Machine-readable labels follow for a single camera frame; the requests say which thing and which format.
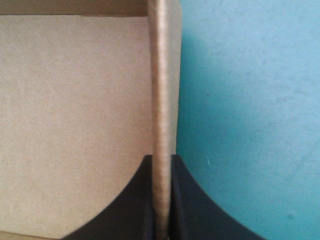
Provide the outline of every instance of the cardboard edge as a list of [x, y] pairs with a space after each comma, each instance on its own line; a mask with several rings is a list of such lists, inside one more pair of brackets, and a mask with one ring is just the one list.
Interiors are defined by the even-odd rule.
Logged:
[[149, 0], [153, 162], [152, 194], [157, 240], [168, 238], [171, 155], [176, 151], [182, 9], [179, 0]]

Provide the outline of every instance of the cardboard panel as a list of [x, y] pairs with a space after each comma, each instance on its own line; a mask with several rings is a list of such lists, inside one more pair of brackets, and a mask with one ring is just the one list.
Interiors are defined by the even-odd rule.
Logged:
[[157, 239], [166, 239], [171, 155], [176, 152], [182, 11], [179, 0], [149, 0], [153, 91], [153, 205]]
[[0, 230], [59, 239], [152, 154], [147, 17], [0, 16]]
[[0, 0], [0, 15], [146, 16], [146, 0]]
[[53, 240], [51, 238], [25, 236], [25, 235], [19, 235], [19, 234], [3, 232], [3, 231], [0, 231], [0, 239], [1, 240]]

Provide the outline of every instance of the corrugated cardboard edge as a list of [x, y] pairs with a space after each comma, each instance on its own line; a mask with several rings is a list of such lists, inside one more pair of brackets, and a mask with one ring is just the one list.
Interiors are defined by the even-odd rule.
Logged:
[[0, 240], [55, 240], [55, 239], [20, 235], [16, 233], [0, 231]]
[[182, 10], [179, 0], [149, 0], [153, 101], [152, 191], [157, 240], [167, 239], [171, 155], [176, 151]]
[[0, 6], [0, 15], [147, 15], [147, 0], [0, 0]]

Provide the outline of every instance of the brown cardboard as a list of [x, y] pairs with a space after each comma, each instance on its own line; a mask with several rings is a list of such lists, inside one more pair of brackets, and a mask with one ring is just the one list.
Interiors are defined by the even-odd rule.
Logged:
[[176, 152], [182, 11], [179, 0], [149, 0], [151, 36], [153, 162], [156, 239], [167, 239], [171, 155]]
[[59, 239], [152, 154], [146, 17], [0, 16], [0, 230]]
[[0, 15], [146, 16], [146, 0], [0, 0]]
[[0, 231], [0, 239], [1, 240], [53, 240], [52, 238], [26, 236], [26, 235], [19, 235], [16, 233], [9, 233], [9, 232], [3, 232], [3, 231]]
[[[143, 155], [153, 153], [157, 239], [165, 239], [179, 1], [149, 0], [151, 41], [146, 18], [66, 16], [145, 16], [145, 0], [0, 0], [0, 6], [6, 15], [0, 16], [0, 230], [63, 237], [105, 208]], [[0, 239], [34, 238], [0, 232]]]

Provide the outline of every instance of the blue wall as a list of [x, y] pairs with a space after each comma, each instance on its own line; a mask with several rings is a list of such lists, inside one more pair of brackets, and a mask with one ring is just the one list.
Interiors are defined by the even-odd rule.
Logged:
[[320, 240], [320, 1], [182, 0], [177, 152], [269, 240]]

